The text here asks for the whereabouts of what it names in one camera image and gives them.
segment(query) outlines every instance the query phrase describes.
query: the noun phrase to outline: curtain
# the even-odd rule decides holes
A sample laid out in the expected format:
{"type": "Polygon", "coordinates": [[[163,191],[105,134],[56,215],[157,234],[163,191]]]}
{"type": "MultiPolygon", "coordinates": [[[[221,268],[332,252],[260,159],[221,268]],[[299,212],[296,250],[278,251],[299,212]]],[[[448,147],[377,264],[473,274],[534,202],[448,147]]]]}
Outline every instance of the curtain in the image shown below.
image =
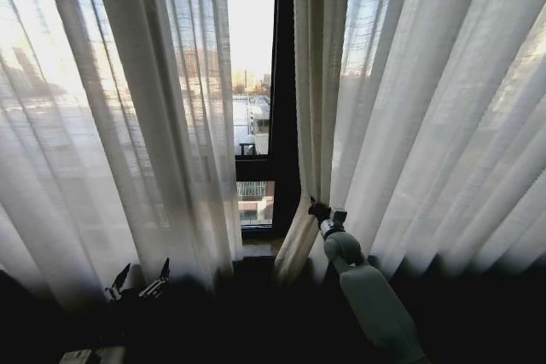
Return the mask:
{"type": "Polygon", "coordinates": [[[346,0],[294,0],[301,199],[275,260],[279,282],[297,276],[317,237],[317,221],[307,214],[311,198],[326,203],[330,199],[346,9],[346,0]]]}
{"type": "Polygon", "coordinates": [[[546,261],[545,0],[342,1],[330,204],[364,253],[387,276],[546,261]]]}
{"type": "Polygon", "coordinates": [[[0,267],[75,309],[241,257],[227,0],[1,0],[0,267]]]}

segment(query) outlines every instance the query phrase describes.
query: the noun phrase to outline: glass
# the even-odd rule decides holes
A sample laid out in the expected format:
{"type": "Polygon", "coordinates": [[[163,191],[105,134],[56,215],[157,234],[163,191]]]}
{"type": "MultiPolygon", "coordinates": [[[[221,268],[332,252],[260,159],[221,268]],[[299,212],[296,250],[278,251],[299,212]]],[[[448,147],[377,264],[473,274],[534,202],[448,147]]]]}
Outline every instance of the glass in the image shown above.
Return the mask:
{"type": "Polygon", "coordinates": [[[273,219],[273,181],[244,181],[237,183],[241,226],[271,225],[273,219]]]}
{"type": "Polygon", "coordinates": [[[269,152],[275,0],[228,0],[236,155],[269,152]]]}

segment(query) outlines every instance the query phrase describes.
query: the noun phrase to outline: black window frame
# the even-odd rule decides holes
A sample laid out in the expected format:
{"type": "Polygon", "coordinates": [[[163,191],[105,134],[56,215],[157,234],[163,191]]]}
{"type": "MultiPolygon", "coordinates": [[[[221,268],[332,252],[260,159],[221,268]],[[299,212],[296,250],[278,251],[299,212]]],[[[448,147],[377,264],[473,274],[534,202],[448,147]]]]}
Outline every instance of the black window frame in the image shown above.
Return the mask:
{"type": "Polygon", "coordinates": [[[273,181],[270,226],[241,227],[243,239],[286,236],[301,195],[299,183],[293,0],[275,0],[267,155],[236,155],[236,179],[273,181]]]}

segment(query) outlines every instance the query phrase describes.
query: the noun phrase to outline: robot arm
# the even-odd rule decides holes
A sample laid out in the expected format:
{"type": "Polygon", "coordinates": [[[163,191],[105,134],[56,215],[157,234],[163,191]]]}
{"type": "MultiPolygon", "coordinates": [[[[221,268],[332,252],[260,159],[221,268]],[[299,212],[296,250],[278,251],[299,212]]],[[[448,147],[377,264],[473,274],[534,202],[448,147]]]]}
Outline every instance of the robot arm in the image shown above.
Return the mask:
{"type": "Polygon", "coordinates": [[[419,344],[415,323],[381,272],[368,264],[360,244],[345,232],[346,211],[313,203],[324,238],[324,252],[340,275],[340,285],[369,341],[394,363],[428,363],[419,344]]]}

